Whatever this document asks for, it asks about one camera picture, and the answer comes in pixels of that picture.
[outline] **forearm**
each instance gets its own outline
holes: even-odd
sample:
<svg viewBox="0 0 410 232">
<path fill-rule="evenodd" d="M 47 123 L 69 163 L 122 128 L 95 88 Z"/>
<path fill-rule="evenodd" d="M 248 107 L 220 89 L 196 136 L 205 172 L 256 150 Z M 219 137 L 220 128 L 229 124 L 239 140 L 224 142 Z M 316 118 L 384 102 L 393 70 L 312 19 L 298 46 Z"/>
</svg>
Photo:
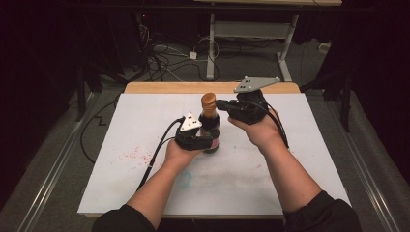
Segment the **forearm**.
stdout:
<svg viewBox="0 0 410 232">
<path fill-rule="evenodd" d="M 320 191 L 319 185 L 281 143 L 259 149 L 269 172 L 282 209 L 291 213 L 306 206 Z"/>
<path fill-rule="evenodd" d="M 177 175 L 178 171 L 167 166 L 161 167 L 127 202 L 144 215 L 156 229 L 160 225 Z"/>
</svg>

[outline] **person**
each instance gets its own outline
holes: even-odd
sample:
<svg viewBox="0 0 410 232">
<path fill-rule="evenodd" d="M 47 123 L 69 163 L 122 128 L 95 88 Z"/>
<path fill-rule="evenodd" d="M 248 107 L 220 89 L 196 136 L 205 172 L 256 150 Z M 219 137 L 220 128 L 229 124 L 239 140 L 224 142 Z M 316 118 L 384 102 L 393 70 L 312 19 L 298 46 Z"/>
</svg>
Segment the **person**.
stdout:
<svg viewBox="0 0 410 232">
<path fill-rule="evenodd" d="M 277 113 L 271 112 L 278 119 Z M 321 189 L 287 150 L 270 117 L 253 125 L 230 117 L 228 121 L 245 131 L 264 156 L 283 209 L 286 231 L 362 231 L 355 211 Z M 92 231 L 155 231 L 175 179 L 200 153 L 181 149 L 170 140 L 162 167 L 119 210 L 97 218 Z"/>
</svg>

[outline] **white board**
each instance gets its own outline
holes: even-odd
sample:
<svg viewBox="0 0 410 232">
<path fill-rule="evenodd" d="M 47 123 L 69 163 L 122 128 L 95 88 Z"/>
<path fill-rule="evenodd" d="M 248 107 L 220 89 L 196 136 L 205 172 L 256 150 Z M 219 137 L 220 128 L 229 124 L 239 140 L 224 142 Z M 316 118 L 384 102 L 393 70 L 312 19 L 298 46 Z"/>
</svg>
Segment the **white board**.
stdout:
<svg viewBox="0 0 410 232">
<path fill-rule="evenodd" d="M 234 94 L 217 94 L 233 100 Z M 280 116 L 290 152 L 332 197 L 349 203 L 304 94 L 264 95 Z M 123 94 L 82 197 L 78 212 L 103 214 L 134 194 L 167 127 L 201 113 L 201 94 Z M 262 155 L 219 111 L 220 147 L 197 156 L 177 178 L 165 217 L 281 216 L 278 195 Z M 179 125 L 169 131 L 174 136 Z M 161 148 L 152 176 L 163 163 Z"/>
</svg>

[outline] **white desk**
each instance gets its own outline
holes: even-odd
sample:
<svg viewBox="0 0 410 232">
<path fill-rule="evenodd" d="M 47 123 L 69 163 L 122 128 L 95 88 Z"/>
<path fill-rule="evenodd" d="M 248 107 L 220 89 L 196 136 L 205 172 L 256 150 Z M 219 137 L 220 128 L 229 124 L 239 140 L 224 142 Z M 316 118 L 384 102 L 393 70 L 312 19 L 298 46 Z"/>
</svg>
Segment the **white desk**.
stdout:
<svg viewBox="0 0 410 232">
<path fill-rule="evenodd" d="M 231 93 L 237 83 L 186 82 L 178 89 L 179 85 L 133 83 L 127 94 L 121 96 L 82 197 L 80 214 L 98 216 L 127 202 L 168 125 L 189 111 L 199 114 L 200 98 L 209 90 L 215 90 L 218 99 L 235 99 L 234 94 L 221 92 Z M 292 154 L 331 196 L 349 202 L 308 101 L 304 94 L 297 93 L 295 86 L 278 83 L 266 87 L 265 98 L 280 115 Z M 292 94 L 268 94 L 272 90 L 283 92 L 283 89 Z M 178 93 L 178 90 L 192 94 Z M 177 178 L 164 217 L 282 217 L 265 160 L 245 133 L 227 122 L 227 113 L 220 111 L 219 114 L 219 149 L 213 155 L 196 157 Z M 169 136 L 174 136 L 175 131 L 176 126 Z M 162 148 L 151 175 L 161 166 L 163 157 Z"/>
<path fill-rule="evenodd" d="M 340 6 L 341 0 L 195 0 L 199 2 L 233 3 L 233 4 L 270 4 L 270 5 L 294 5 L 307 6 L 316 5 L 320 7 Z M 293 33 L 299 16 L 293 15 L 289 23 L 268 23 L 268 22 L 238 22 L 238 21 L 218 21 L 215 14 L 211 14 L 209 33 L 209 55 L 206 78 L 214 79 L 214 39 L 215 37 L 230 38 L 261 38 L 261 39 L 285 39 L 282 52 L 277 53 L 278 65 L 283 81 L 292 81 L 290 72 L 286 64 L 286 54 L 292 42 Z"/>
</svg>

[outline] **black sleeve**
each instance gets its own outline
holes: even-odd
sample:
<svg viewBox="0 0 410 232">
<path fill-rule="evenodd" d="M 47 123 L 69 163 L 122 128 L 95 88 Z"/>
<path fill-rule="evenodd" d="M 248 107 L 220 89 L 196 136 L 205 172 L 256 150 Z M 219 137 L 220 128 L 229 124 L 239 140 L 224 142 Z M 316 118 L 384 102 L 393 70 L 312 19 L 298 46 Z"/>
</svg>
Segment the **black sleeve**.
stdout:
<svg viewBox="0 0 410 232">
<path fill-rule="evenodd" d="M 101 215 L 93 224 L 93 232 L 155 232 L 151 222 L 129 205 L 123 205 L 119 210 L 112 210 Z"/>
<path fill-rule="evenodd" d="M 343 200 L 320 192 L 299 211 L 287 214 L 285 229 L 291 231 L 362 231 L 356 212 Z"/>
</svg>

